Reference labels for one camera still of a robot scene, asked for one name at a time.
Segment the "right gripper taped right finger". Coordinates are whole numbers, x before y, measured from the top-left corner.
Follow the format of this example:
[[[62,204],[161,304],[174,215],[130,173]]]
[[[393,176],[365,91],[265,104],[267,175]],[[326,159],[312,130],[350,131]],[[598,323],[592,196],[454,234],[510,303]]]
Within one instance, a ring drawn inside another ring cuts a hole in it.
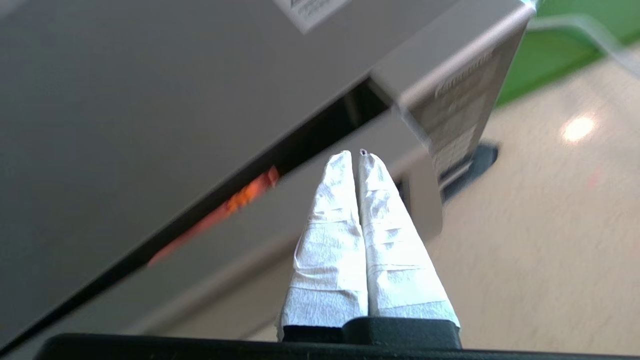
[[[386,164],[364,149],[356,162],[366,306],[355,317],[446,321],[460,330],[457,313]]]

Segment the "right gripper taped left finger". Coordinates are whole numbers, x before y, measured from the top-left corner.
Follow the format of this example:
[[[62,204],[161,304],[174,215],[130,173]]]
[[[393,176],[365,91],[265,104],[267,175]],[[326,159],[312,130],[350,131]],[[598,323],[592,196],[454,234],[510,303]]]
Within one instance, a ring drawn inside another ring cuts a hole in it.
[[[365,241],[350,151],[332,155],[295,248],[278,318],[278,340],[293,326],[341,328],[368,314]]]

